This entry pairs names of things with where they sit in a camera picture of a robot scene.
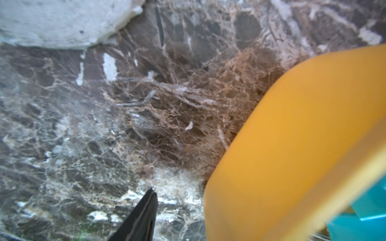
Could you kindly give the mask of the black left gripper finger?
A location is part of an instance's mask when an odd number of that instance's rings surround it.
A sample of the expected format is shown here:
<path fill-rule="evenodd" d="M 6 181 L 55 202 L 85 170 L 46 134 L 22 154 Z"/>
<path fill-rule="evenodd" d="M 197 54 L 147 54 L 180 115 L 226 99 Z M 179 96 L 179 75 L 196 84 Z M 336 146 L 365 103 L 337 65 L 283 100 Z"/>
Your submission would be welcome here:
<path fill-rule="evenodd" d="M 108 241 L 152 241 L 157 208 L 157 194 L 149 189 Z"/>

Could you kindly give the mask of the teal binder clip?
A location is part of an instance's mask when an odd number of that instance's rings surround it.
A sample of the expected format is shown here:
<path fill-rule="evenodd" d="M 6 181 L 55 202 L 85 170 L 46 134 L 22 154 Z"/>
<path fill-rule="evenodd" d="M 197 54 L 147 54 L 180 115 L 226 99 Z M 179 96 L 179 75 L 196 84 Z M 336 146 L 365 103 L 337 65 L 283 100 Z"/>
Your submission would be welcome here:
<path fill-rule="evenodd" d="M 327 224 L 332 241 L 386 239 L 386 179 L 381 179 L 351 204 L 354 213 L 338 215 Z"/>

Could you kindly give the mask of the white tape roll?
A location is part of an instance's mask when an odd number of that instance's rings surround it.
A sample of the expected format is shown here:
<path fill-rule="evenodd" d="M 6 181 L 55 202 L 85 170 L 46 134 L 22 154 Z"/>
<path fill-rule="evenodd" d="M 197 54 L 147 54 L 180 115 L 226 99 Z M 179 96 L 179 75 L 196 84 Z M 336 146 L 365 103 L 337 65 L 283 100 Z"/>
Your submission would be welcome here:
<path fill-rule="evenodd" d="M 143 12 L 144 1 L 1 1 L 1 43 L 84 49 Z"/>

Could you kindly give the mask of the yellow plastic storage box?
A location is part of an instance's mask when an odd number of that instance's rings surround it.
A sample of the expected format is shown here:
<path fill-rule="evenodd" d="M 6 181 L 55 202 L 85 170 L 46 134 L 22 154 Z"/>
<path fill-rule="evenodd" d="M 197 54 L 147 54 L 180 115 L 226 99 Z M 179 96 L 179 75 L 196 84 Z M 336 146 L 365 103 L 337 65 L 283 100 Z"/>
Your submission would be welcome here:
<path fill-rule="evenodd" d="M 207 240 L 320 237 L 383 178 L 385 45 L 314 57 L 275 82 L 210 177 Z"/>

